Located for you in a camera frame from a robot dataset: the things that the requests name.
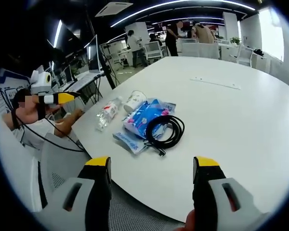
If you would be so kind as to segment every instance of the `coiled cable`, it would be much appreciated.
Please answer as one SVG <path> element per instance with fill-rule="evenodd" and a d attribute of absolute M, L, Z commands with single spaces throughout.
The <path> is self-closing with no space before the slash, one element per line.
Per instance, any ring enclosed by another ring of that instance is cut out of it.
<path fill-rule="evenodd" d="M 164 141 L 158 141 L 153 137 L 153 129 L 158 124 L 170 124 L 172 128 L 172 134 L 170 137 Z M 185 125 L 181 119 L 178 117 L 172 116 L 172 115 L 163 115 L 159 116 L 153 120 L 151 120 L 148 123 L 148 126 L 146 127 L 145 134 L 146 139 L 149 143 L 149 145 L 153 146 L 154 148 L 158 149 L 160 151 L 159 155 L 165 155 L 166 152 L 164 149 L 171 148 L 175 146 L 183 136 L 185 130 Z"/>

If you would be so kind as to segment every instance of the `yellow tape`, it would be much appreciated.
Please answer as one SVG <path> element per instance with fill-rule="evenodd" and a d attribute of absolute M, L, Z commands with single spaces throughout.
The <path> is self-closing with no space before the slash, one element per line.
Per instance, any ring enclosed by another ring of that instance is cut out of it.
<path fill-rule="evenodd" d="M 58 93 L 58 104 L 64 104 L 75 99 L 74 96 L 68 93 Z"/>
<path fill-rule="evenodd" d="M 197 156 L 197 159 L 199 166 L 219 166 L 219 164 L 213 159 L 205 158 L 202 156 Z"/>
<path fill-rule="evenodd" d="M 108 156 L 94 158 L 94 159 L 87 161 L 85 165 L 106 166 L 106 161 L 108 158 L 109 158 Z"/>

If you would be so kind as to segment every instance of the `paper cup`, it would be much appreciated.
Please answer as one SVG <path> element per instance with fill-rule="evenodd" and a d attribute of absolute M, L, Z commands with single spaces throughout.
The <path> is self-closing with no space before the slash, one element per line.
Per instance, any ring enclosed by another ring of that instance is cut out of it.
<path fill-rule="evenodd" d="M 134 90 L 124 104 L 123 108 L 127 113 L 131 113 L 135 111 L 144 101 L 146 101 L 145 94 L 139 90 Z"/>

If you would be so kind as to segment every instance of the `label on bottle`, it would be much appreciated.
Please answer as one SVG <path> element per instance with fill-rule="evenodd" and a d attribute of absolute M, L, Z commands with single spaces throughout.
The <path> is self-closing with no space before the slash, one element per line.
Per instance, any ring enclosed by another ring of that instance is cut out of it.
<path fill-rule="evenodd" d="M 115 116 L 115 114 L 118 111 L 118 108 L 116 106 L 116 104 L 114 104 L 113 102 L 109 102 L 104 108 L 104 111 L 106 111 L 111 118 L 113 118 Z"/>

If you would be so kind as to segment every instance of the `person in white shirt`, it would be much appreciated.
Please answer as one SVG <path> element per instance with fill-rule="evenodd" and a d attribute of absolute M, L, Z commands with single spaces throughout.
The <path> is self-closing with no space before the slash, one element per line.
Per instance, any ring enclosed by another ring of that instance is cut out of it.
<path fill-rule="evenodd" d="M 13 98 L 13 108 L 25 107 L 25 97 L 30 96 L 31 93 L 28 89 L 20 89 Z M 72 131 L 72 125 L 83 115 L 80 109 L 76 109 L 69 116 L 56 121 L 42 119 L 34 123 L 27 124 L 27 126 L 35 131 L 42 137 L 45 137 L 47 133 L 51 133 L 60 138 L 70 135 Z M 41 149 L 44 144 L 44 139 L 34 134 L 28 128 L 25 127 L 24 137 L 29 141 L 29 143 L 36 149 Z"/>
<path fill-rule="evenodd" d="M 133 67 L 136 68 L 136 63 L 137 63 L 137 56 L 139 56 L 141 63 L 143 66 L 148 66 L 145 60 L 145 53 L 144 50 L 141 46 L 141 38 L 136 37 L 134 35 L 133 30 L 129 30 L 128 33 L 128 38 L 127 38 L 127 43 L 131 48 L 131 51 L 133 53 Z"/>

